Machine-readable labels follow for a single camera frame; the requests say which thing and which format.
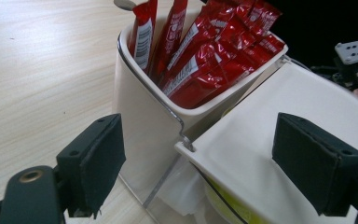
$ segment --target black mount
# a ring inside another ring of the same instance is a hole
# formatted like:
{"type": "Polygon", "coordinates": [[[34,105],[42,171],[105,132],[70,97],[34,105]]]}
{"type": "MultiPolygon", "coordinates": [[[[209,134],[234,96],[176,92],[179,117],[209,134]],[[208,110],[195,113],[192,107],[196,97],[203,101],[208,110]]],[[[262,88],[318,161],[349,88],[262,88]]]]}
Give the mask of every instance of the black mount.
{"type": "Polygon", "coordinates": [[[121,116],[95,120],[57,156],[58,165],[12,176],[0,202],[0,224],[65,223],[97,214],[126,160],[121,116]]]}
{"type": "Polygon", "coordinates": [[[358,210],[358,150],[331,133],[280,113],[272,159],[319,215],[345,217],[350,205],[358,210]]]}

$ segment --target metal bracket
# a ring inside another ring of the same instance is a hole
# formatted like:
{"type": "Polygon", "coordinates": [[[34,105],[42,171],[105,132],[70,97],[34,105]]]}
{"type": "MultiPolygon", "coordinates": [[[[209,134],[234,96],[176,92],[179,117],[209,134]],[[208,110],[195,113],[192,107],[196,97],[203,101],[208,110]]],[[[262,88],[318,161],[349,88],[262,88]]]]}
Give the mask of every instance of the metal bracket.
{"type": "Polygon", "coordinates": [[[353,41],[345,44],[338,43],[335,49],[343,63],[358,63],[358,41],[353,41]]]}

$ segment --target wooden table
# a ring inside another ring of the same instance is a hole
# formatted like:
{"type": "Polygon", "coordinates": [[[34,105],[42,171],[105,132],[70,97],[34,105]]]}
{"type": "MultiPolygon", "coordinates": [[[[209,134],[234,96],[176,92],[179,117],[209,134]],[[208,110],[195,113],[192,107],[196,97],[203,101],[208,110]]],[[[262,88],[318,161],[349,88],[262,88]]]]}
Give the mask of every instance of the wooden table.
{"type": "MultiPolygon", "coordinates": [[[[166,14],[172,0],[158,1],[166,14]]],[[[200,7],[189,0],[189,7],[200,7]]],[[[56,155],[112,111],[117,37],[133,23],[113,0],[0,1],[0,200],[7,181],[56,155]]],[[[68,223],[153,223],[121,180],[102,216],[68,223]]]]}

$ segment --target packet label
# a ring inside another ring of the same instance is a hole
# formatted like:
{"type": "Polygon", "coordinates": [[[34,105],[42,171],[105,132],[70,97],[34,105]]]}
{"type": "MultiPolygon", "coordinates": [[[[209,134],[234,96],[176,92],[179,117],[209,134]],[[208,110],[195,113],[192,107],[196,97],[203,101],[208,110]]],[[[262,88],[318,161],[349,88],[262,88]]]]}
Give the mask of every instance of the packet label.
{"type": "Polygon", "coordinates": [[[193,23],[191,25],[190,29],[188,30],[187,35],[185,38],[183,38],[183,41],[179,47],[179,49],[176,51],[176,53],[173,55],[170,63],[167,66],[168,70],[171,70],[171,68],[174,66],[174,64],[177,62],[179,56],[183,54],[183,50],[188,46],[188,44],[193,40],[193,37],[199,32],[199,29],[197,28],[197,25],[193,23]]]}
{"type": "Polygon", "coordinates": [[[163,91],[168,97],[180,87],[180,84],[186,83],[189,77],[197,72],[199,67],[197,66],[196,56],[191,57],[190,61],[185,65],[185,67],[179,72],[179,74],[173,79],[173,81],[168,85],[168,87],[163,91]]]}
{"type": "Polygon", "coordinates": [[[136,44],[134,52],[134,60],[142,69],[146,69],[152,42],[153,24],[149,19],[147,23],[138,27],[136,35],[136,44]]]}
{"type": "MultiPolygon", "coordinates": [[[[172,15],[172,21],[170,24],[170,28],[167,34],[167,42],[168,43],[172,43],[176,37],[177,37],[177,33],[178,31],[182,32],[182,28],[183,28],[183,23],[185,20],[185,14],[186,14],[186,10],[183,10],[177,14],[173,14],[172,15]]],[[[166,51],[170,51],[172,49],[172,44],[167,45],[168,47],[165,49],[166,51]]]]}

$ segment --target white plastic holder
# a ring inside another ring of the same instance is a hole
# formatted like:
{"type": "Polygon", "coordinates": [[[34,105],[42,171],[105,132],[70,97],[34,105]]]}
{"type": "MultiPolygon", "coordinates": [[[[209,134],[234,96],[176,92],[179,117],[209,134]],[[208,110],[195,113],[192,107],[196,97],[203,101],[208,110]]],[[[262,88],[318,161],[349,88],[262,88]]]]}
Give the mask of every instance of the white plastic holder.
{"type": "MultiPolygon", "coordinates": [[[[198,10],[187,12],[185,29],[198,14],[198,10]]],[[[160,29],[164,21],[165,17],[157,19],[156,27],[160,29]]],[[[164,95],[131,57],[128,50],[131,28],[132,25],[125,28],[117,42],[113,111],[122,115],[127,156],[120,176],[147,208],[178,159],[174,144],[182,140],[191,150],[191,139],[215,124],[260,74],[272,73],[279,67],[276,62],[287,47],[210,102],[195,109],[183,109],[164,95]]]]}

